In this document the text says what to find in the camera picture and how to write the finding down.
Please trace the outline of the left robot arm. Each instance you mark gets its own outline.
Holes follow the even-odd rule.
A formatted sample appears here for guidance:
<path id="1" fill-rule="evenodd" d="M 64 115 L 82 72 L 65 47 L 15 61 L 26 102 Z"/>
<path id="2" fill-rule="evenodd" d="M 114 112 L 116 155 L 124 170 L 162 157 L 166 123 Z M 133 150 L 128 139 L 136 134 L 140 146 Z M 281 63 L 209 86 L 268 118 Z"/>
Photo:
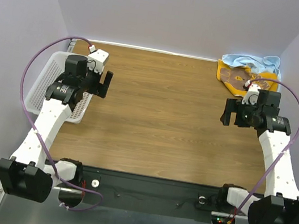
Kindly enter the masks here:
<path id="1" fill-rule="evenodd" d="M 83 165 L 63 158 L 46 165 L 49 149 L 60 127 L 71 116 L 84 93 L 105 98 L 113 73 L 108 71 L 100 81 L 107 56 L 95 57 L 71 54 L 65 60 L 65 70 L 48 86 L 42 109 L 25 140 L 9 159 L 0 160 L 0 182 L 4 192 L 35 202 L 46 200 L 53 187 L 66 183 L 68 187 L 85 187 Z"/>

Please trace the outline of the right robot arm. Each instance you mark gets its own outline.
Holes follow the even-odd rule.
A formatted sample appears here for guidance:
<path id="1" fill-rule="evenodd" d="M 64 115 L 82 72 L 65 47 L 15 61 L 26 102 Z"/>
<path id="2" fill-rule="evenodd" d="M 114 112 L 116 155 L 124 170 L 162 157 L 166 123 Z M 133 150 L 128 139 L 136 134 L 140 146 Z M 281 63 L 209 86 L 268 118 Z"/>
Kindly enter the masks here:
<path id="1" fill-rule="evenodd" d="M 233 184 L 225 184 L 216 195 L 217 208 L 226 211 L 236 207 L 247 216 L 249 224 L 299 224 L 299 190 L 294 178 L 289 148 L 293 143 L 289 120 L 279 115 L 280 93 L 249 84 L 245 96 L 228 99 L 220 118 L 230 124 L 257 131 L 264 159 L 265 193 L 262 198 Z"/>

